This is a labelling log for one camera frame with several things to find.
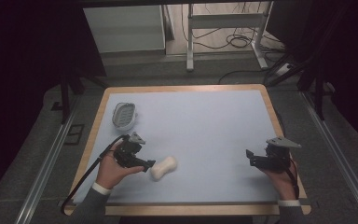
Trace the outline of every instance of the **gray carpet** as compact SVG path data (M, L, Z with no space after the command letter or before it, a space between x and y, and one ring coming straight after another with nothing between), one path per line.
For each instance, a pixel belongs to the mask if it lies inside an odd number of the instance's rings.
M110 86L162 86L216 84L225 73L236 70L259 70L252 55L229 59L213 56L198 58L195 71L188 73L182 58L169 62L137 62L105 64L108 77L101 80ZM222 80L222 84L262 83L264 73L236 73ZM292 77L274 88L268 88L271 101L281 117L285 136L302 145L293 150L299 174L308 194L312 212L310 223L358 223L358 203L342 177L320 132L312 120L307 106L296 90L297 77ZM67 136L61 154L48 179L31 223L63 223L59 201L69 192L79 160L88 140L90 128L97 112L103 88L82 79L86 92L81 96L73 125L84 125L76 143L75 136ZM60 128L61 111L51 111L61 100L58 87L45 95L44 107L24 142L21 152L0 182L0 223L13 223L29 188L40 169L46 153ZM358 174L358 133L336 111L329 97L324 99L324 115L333 135L342 146L352 168ZM271 217L274 223L278 217ZM118 223L118 217L107 217L104 223ZM265 217L254 217L254 223L264 223Z

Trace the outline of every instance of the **small plastic container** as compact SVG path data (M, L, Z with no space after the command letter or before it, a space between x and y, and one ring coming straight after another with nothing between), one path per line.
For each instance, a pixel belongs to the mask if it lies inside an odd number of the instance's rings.
M135 117L135 104L118 103L113 112L112 121L119 131L127 131L133 127Z

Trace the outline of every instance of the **white shirt cuff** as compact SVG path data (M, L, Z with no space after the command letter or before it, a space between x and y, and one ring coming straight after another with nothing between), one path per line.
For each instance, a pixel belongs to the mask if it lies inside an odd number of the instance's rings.
M92 185L92 188L97 190L99 193L101 193L103 195L108 195L112 192L111 189L106 189L106 188L102 187L101 185L97 184L96 182L94 182L94 184Z
M278 205L282 207L294 207L294 206L301 206L301 203L299 200L287 200L287 201L278 200Z

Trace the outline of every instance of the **wooden table frame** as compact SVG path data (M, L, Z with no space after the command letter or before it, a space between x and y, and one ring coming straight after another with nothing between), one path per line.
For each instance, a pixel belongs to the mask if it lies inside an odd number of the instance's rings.
M76 177L72 189L86 172L87 164L100 128L103 113L111 93L139 93L139 92L170 92L170 91L249 91L257 90L261 92L264 103L266 104L272 126L277 136L283 136L278 118L272 107L266 88L263 85L204 85L204 86L153 86L153 87L117 87L108 88L103 94L100 107L92 125L89 140L86 144L82 159L77 169ZM298 179L300 188L300 199L307 199L302 182ZM75 209L74 205L65 207L66 214L71 214ZM310 212L310 205L302 205L303 213ZM170 204L170 205L106 205L108 216L265 216L279 215L278 205L275 204Z

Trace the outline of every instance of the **white bone-shaped object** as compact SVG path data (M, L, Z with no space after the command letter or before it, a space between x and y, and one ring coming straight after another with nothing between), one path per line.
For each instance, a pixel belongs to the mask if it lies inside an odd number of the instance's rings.
M152 174L153 178L156 180L160 180L165 174L167 174L170 171L173 171L178 162L176 161L176 158L169 156L165 158L164 161L155 164L151 169L150 173Z

